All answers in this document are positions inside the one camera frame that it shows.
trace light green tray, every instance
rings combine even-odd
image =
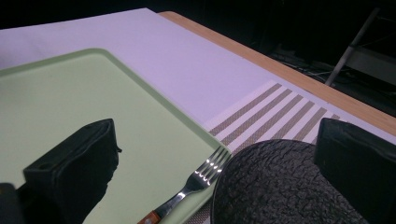
[[[84,223],[136,223],[182,188],[221,145],[102,49],[85,49],[0,71],[0,182],[82,126],[114,119],[120,164]],[[186,198],[163,223],[183,223],[211,196]]]

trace striped placemat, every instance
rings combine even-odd
[[[322,118],[341,119],[332,111],[270,80],[204,127],[235,154],[249,145],[270,139],[315,144]],[[210,204],[210,201],[206,203],[187,223],[210,223]]]

